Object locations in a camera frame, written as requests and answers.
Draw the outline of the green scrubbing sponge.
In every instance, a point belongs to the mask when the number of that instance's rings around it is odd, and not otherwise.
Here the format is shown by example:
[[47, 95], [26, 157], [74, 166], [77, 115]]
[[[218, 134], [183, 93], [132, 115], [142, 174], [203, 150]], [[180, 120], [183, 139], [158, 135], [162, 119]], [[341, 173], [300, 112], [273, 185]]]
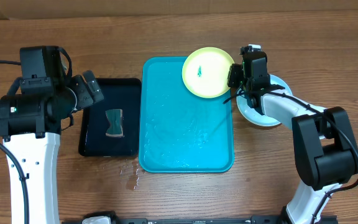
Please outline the green scrubbing sponge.
[[109, 127], [106, 130], [106, 136], [111, 138], [122, 138], [124, 136], [122, 127], [122, 109], [107, 110], [106, 117], [109, 122]]

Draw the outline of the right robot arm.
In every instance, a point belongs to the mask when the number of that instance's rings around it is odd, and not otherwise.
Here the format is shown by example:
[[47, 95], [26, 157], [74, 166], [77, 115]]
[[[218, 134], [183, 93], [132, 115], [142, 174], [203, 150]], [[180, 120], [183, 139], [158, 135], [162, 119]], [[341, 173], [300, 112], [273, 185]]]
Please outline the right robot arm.
[[251, 111], [277, 120], [292, 131], [300, 184], [277, 223], [323, 223], [321, 212], [336, 192], [358, 186], [358, 148], [348, 114], [323, 108], [273, 84], [267, 54], [259, 45], [241, 47], [242, 62], [230, 66], [227, 84]]

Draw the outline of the light blue plate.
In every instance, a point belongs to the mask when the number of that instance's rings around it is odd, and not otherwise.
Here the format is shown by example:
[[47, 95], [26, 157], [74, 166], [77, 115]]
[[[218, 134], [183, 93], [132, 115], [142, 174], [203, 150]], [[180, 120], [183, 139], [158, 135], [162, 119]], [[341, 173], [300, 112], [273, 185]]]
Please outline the light blue plate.
[[[286, 89], [286, 91], [289, 92], [289, 94], [292, 94], [290, 87], [281, 78], [271, 74], [270, 81], [271, 84], [283, 86]], [[245, 117], [246, 120], [248, 120], [249, 122], [255, 125], [262, 126], [262, 127], [272, 127], [281, 124], [281, 122], [277, 121], [276, 119], [268, 117], [266, 115], [261, 115], [258, 112], [256, 112], [255, 109], [250, 108], [244, 96], [237, 96], [236, 103], [241, 115], [243, 115], [243, 117]]]

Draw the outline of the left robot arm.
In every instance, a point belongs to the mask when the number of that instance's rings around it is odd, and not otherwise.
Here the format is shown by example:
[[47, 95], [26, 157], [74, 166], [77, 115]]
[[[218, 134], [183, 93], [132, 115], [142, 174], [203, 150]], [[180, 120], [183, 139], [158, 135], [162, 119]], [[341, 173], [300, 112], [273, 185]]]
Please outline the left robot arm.
[[103, 100], [92, 71], [74, 75], [58, 46], [20, 49], [22, 75], [0, 99], [12, 223], [59, 223], [57, 157], [62, 120]]

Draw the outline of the yellow-green plate top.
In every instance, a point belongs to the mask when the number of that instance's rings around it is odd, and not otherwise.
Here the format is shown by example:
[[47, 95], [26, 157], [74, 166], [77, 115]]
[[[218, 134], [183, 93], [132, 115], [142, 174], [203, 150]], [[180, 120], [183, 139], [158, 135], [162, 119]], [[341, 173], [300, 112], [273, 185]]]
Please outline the yellow-green plate top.
[[232, 57], [222, 49], [203, 47], [192, 52], [182, 67], [182, 80], [186, 88], [202, 98], [215, 98], [225, 94]]

